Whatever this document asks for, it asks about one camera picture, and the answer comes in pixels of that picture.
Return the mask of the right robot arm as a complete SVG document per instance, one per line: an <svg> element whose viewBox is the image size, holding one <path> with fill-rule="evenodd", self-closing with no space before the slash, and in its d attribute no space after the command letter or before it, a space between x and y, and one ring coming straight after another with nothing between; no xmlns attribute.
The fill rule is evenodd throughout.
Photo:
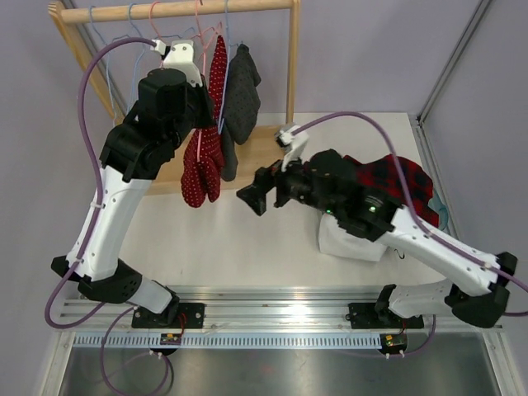
<svg viewBox="0 0 528 396"><path fill-rule="evenodd" d="M452 313L469 325L491 328L505 314L515 256L480 252L414 219L408 206L360 183L353 163L335 150L316 153L306 162L281 159L261 167L252 183L236 195L263 215L270 190L276 192L276 208L296 200L333 216L347 234L396 248L445 277L418 286L386 285L373 308L382 326Z"/></svg>

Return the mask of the red plaid skirt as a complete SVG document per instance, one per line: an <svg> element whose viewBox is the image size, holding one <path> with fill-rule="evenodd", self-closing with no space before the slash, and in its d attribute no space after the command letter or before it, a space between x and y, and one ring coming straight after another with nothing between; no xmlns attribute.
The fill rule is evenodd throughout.
<svg viewBox="0 0 528 396"><path fill-rule="evenodd" d="M348 155L344 158L356 167L356 176L360 183L378 188L402 203L406 202L397 168L391 154L370 163L361 163ZM428 206L428 202L433 195L432 179L417 163L404 157L398 157L398 162L403 170L409 195L417 215L430 225L437 227L439 225L439 216Z"/></svg>

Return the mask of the white skirt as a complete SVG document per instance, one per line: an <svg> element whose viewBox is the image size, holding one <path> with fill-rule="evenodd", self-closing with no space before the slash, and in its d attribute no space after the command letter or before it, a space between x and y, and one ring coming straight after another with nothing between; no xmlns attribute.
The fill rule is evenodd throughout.
<svg viewBox="0 0 528 396"><path fill-rule="evenodd" d="M322 254L367 262L379 262L387 250L384 244L373 243L347 233L330 214L321 217L318 247Z"/></svg>

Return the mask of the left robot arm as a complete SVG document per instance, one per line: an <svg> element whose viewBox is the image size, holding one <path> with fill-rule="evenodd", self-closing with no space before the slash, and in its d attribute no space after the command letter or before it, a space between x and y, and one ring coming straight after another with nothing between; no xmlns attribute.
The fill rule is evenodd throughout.
<svg viewBox="0 0 528 396"><path fill-rule="evenodd" d="M187 135L215 124L214 104L203 76L174 68L149 72L138 100L107 135L100 155L101 188L72 250L52 270L91 301L134 304L150 325L177 323L179 297L123 262L120 249L139 202Z"/></svg>

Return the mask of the red dotted skirt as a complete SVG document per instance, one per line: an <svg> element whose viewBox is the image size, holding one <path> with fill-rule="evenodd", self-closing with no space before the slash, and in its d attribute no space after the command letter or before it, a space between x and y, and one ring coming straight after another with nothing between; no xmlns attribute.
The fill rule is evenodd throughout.
<svg viewBox="0 0 528 396"><path fill-rule="evenodd" d="M224 38L217 38L213 58L210 64L209 94L214 102L214 118L219 121L223 104L224 80L228 65L227 49ZM203 130L200 162L196 162L196 145L199 130ZM192 208L199 208L205 199L215 202L220 195L220 173L224 167L224 156L218 126L198 129L191 136L183 158L181 176L181 194Z"/></svg>

